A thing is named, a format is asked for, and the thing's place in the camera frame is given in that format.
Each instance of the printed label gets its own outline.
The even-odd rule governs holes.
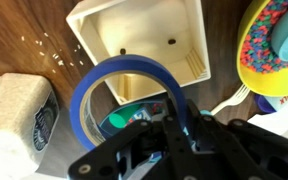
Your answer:
[[[48,144],[52,129],[58,117],[58,104],[53,92],[48,96],[45,104],[36,112],[33,129],[33,144],[37,151],[42,151]]]

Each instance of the white plastic container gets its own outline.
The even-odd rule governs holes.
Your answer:
[[[181,86],[211,77],[200,0],[84,0],[67,22],[94,65],[137,54],[163,64]],[[121,105],[165,92],[134,74],[106,83]]]
[[[44,77],[0,77],[0,179],[18,179],[36,171],[58,114],[54,92]]]

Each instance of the tape roll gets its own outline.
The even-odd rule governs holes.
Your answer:
[[[161,64],[147,57],[116,56],[95,66],[78,84],[71,100],[70,119],[73,131],[83,146],[89,150],[105,141],[90,113],[92,91],[108,77],[124,73],[144,75],[163,86],[175,106],[181,128],[185,128],[186,100],[171,73]]]

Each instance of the scattered crumbs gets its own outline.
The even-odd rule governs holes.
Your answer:
[[[63,60],[58,61],[58,65],[59,66],[64,66],[64,61]]]

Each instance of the wooden surface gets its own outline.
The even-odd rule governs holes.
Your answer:
[[[235,68],[236,37],[250,2],[202,0],[212,78],[183,88],[186,97],[193,99],[199,109],[211,110],[241,84]],[[6,72],[43,75],[52,82],[60,99],[61,118],[38,170],[60,177],[65,177],[69,164],[86,152],[71,130],[67,110],[74,88],[93,66],[85,52],[78,50],[78,41],[65,21],[77,3],[78,0],[0,0],[0,75]],[[42,41],[42,46],[35,41]],[[56,60],[52,57],[54,53],[60,56]],[[63,60],[64,66],[58,65],[59,60]],[[96,115],[102,117],[116,106],[106,85],[101,85],[94,94]],[[242,104],[227,107],[216,117],[226,123],[232,118],[248,119],[256,112],[250,94]]]

